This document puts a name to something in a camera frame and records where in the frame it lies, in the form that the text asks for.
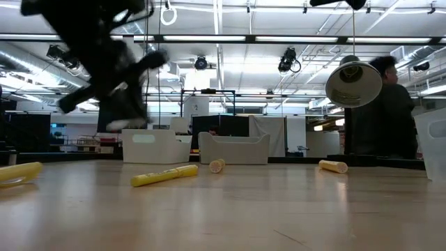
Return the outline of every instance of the dark hair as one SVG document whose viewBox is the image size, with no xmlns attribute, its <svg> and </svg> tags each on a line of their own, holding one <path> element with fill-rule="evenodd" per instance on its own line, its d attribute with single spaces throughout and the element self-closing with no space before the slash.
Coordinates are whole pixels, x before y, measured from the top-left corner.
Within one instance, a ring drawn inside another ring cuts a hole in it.
<svg viewBox="0 0 446 251">
<path fill-rule="evenodd" d="M 369 64 L 378 70 L 379 74 L 381 74 L 381 77 L 384 77 L 385 71 L 397 64 L 397 59 L 393 56 L 379 56 L 370 61 Z"/>
<path fill-rule="evenodd" d="M 209 130 L 218 133 L 218 126 L 214 125 L 209 128 Z"/>
</svg>

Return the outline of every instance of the curtain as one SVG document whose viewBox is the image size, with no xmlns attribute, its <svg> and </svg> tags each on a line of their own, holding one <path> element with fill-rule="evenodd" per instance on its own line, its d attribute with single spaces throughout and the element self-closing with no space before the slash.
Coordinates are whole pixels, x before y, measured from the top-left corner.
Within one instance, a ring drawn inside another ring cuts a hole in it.
<svg viewBox="0 0 446 251">
<path fill-rule="evenodd" d="M 285 157 L 285 120 L 284 118 L 268 118 L 249 116 L 249 136 L 271 136 L 270 156 Z"/>
</svg>

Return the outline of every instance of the cable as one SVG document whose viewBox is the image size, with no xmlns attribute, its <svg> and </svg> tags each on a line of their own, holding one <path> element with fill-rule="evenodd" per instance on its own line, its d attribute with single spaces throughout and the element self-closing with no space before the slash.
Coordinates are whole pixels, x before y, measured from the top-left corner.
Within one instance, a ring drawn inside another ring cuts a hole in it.
<svg viewBox="0 0 446 251">
<path fill-rule="evenodd" d="M 161 34 L 161 17 L 162 17 L 162 8 L 160 8 L 160 21 L 158 22 L 158 34 Z M 158 71 L 158 129 L 161 128 L 161 80 L 160 80 L 160 68 Z"/>
<path fill-rule="evenodd" d="M 300 72 L 300 70 L 302 70 L 302 64 L 300 64 L 298 59 L 295 60 L 294 64 L 296 64 L 296 63 L 299 65 L 299 70 L 294 71 L 293 69 L 290 69 L 290 71 L 293 73 L 298 73 L 298 72 Z"/>
</svg>

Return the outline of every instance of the white storage bin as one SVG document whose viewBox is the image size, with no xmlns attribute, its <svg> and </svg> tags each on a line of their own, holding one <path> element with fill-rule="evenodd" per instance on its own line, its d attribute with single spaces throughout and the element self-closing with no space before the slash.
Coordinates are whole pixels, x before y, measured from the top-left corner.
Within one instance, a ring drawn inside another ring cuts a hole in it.
<svg viewBox="0 0 446 251">
<path fill-rule="evenodd" d="M 446 108 L 415 117 L 427 178 L 446 181 Z"/>
</svg>

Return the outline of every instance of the desk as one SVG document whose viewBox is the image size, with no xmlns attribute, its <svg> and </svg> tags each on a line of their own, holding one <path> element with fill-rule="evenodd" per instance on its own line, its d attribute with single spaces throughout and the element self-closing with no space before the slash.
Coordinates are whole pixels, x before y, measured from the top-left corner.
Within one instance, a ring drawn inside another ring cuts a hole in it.
<svg viewBox="0 0 446 251">
<path fill-rule="evenodd" d="M 2 250 L 443 250 L 446 189 L 426 172 L 316 165 L 231 166 L 140 188 L 180 165 L 44 164 L 0 190 Z"/>
</svg>

